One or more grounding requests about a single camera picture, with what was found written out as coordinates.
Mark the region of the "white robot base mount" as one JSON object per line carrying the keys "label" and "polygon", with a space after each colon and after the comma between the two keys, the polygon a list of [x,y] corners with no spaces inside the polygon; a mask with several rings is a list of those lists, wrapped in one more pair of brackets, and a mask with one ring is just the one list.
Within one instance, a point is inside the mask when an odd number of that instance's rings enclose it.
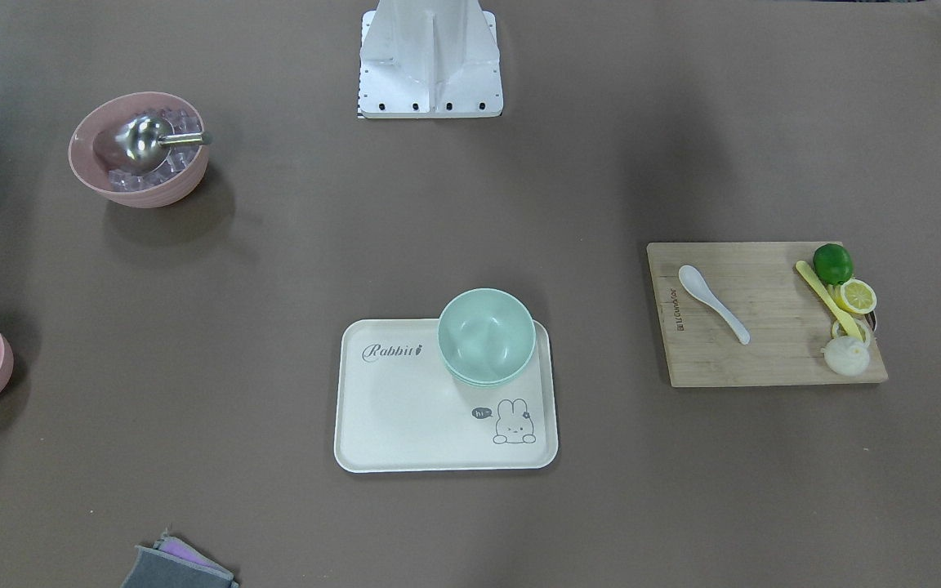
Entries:
{"label": "white robot base mount", "polygon": [[478,1],[381,1],[361,18],[356,113],[366,119],[499,117],[497,20]]}

